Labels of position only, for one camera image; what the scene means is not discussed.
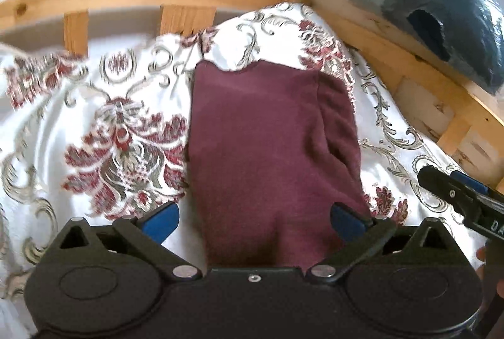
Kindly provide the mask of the person's right hand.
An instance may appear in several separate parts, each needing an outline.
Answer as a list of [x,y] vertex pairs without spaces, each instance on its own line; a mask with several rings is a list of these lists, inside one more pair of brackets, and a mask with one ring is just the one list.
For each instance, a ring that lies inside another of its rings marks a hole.
[[503,338],[503,241],[489,240],[477,252],[483,262],[477,274],[482,279],[484,302],[476,326],[479,338]]

